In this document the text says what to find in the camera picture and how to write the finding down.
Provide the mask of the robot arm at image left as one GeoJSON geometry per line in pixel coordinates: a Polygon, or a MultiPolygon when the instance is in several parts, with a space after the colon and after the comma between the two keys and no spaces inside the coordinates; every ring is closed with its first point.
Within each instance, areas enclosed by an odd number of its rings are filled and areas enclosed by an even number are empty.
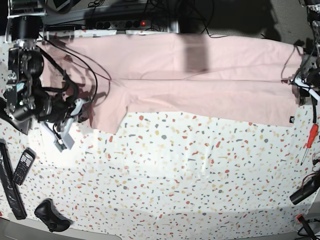
{"type": "Polygon", "coordinates": [[[13,44],[8,52],[8,80],[5,86],[5,112],[13,120],[24,122],[36,118],[39,122],[55,123],[69,117],[76,108],[78,86],[53,58],[37,45],[46,14],[63,15],[70,11],[51,8],[46,0],[8,1],[5,39],[13,44]],[[62,75],[64,86],[43,87],[40,77],[45,60],[62,75]]]}

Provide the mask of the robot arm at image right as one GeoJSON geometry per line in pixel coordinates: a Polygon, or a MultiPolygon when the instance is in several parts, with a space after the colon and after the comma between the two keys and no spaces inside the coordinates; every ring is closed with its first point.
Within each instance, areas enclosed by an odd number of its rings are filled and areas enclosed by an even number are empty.
{"type": "Polygon", "coordinates": [[[307,22],[312,30],[313,40],[309,50],[304,51],[301,65],[291,83],[297,88],[299,105],[307,98],[320,101],[320,2],[318,0],[300,0],[306,8],[307,22]]]}

